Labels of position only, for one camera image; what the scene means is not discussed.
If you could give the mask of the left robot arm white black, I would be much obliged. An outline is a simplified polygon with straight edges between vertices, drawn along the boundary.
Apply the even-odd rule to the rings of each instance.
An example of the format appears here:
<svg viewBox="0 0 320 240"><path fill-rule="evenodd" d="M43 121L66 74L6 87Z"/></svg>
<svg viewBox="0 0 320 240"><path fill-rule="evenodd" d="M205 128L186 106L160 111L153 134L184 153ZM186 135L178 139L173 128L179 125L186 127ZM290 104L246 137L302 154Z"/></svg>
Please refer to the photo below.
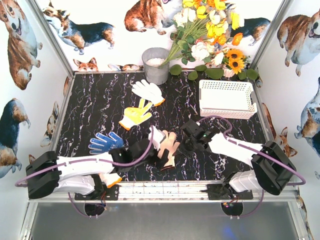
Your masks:
<svg viewBox="0 0 320 240"><path fill-rule="evenodd" d="M121 173L141 164L169 167L169 150L143 139L131 146L95 156L62 157L48 151L26 167L28 197L41 199L52 193L75 193L97 199L122 181Z"/></svg>

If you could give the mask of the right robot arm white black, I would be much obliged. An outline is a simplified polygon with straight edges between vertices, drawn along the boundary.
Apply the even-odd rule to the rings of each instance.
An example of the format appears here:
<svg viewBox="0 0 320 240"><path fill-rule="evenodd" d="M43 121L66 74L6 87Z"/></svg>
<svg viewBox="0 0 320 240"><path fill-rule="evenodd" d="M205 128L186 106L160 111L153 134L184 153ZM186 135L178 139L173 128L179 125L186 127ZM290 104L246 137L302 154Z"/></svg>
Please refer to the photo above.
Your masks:
<svg viewBox="0 0 320 240"><path fill-rule="evenodd" d="M216 130L205 130L199 122L189 120L181 130L182 142L175 154L192 158L194 152L205 151L242 162L250 170L231 173L221 184L220 194L234 196L252 190L264 190L278 196L289 184L295 166L274 141L250 143Z"/></svg>

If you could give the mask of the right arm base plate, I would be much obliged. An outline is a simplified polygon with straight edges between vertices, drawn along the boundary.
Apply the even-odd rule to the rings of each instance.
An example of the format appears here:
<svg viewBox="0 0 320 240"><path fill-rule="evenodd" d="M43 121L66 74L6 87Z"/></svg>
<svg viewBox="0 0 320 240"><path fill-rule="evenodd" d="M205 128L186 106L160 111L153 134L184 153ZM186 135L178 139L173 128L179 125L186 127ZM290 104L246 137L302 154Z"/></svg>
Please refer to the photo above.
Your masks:
<svg viewBox="0 0 320 240"><path fill-rule="evenodd" d="M207 184L206 193L209 200L232 200L236 197L240 200L252 200L254 198L251 191L235 192L221 184Z"/></svg>

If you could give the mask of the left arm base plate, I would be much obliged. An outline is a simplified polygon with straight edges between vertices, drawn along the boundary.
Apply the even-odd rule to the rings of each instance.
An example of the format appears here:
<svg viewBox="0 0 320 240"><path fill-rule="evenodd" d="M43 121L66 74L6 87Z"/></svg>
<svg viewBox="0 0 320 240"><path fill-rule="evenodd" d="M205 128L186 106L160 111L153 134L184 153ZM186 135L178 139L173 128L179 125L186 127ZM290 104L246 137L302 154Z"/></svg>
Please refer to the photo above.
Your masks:
<svg viewBox="0 0 320 240"><path fill-rule="evenodd" d="M88 195L82 195L76 193L74 199L76 201L93 201L93 200L105 200L105 201L117 201L120 193L120 186L118 184L111 188L103 187L102 191L94 190Z"/></svg>

